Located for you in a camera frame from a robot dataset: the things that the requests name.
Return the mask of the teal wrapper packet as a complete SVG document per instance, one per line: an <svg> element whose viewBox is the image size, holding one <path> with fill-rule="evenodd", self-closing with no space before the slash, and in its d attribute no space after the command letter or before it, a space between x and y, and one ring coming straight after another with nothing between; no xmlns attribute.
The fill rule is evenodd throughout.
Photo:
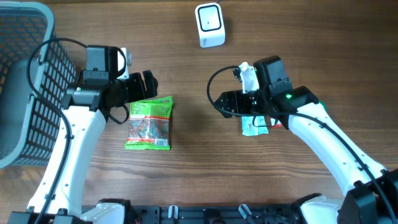
<svg viewBox="0 0 398 224"><path fill-rule="evenodd" d="M269 134L264 117L243 116L241 118L243 136L251 137Z"/></svg>

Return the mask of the green snack bag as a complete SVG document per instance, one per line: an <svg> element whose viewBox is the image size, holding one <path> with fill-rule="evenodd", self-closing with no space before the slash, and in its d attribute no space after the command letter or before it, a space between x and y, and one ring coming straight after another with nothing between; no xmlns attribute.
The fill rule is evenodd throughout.
<svg viewBox="0 0 398 224"><path fill-rule="evenodd" d="M170 150L169 123L173 98L166 96L130 104L127 150Z"/></svg>

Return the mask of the red stick sachet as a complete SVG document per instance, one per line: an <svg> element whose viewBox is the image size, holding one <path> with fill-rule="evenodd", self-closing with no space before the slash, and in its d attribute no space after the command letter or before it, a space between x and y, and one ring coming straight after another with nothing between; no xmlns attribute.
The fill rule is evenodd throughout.
<svg viewBox="0 0 398 224"><path fill-rule="evenodd" d="M280 128L280 127L282 127L282 123L278 119L270 118L270 127L271 128Z"/></svg>

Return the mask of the green lid jar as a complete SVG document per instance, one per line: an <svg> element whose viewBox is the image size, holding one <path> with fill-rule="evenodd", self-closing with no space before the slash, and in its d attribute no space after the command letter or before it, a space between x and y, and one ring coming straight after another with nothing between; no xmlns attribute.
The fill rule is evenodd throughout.
<svg viewBox="0 0 398 224"><path fill-rule="evenodd" d="M327 110L326 104L321 100L319 100L319 103L323 106L324 110L327 112L328 110Z"/></svg>

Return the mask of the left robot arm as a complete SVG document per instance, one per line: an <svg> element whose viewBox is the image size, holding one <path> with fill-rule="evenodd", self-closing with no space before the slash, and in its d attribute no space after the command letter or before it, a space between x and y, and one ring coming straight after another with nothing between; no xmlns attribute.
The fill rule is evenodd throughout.
<svg viewBox="0 0 398 224"><path fill-rule="evenodd" d="M87 46L83 80L64 91L61 122L44 177L24 212L11 212L9 223L136 223L129 200L104 198L87 212L82 196L87 170L110 111L157 95L151 71L129 73L125 48Z"/></svg>

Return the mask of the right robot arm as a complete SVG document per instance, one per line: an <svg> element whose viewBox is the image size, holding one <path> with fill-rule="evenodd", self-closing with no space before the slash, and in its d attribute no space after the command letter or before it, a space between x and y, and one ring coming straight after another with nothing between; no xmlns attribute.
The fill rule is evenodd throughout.
<svg viewBox="0 0 398 224"><path fill-rule="evenodd" d="M294 88L282 60L271 56L232 65L242 89L223 92L212 106L225 118L268 116L299 137L323 162L344 198L311 194L292 205L290 223L397 223L397 171L363 152L305 86Z"/></svg>

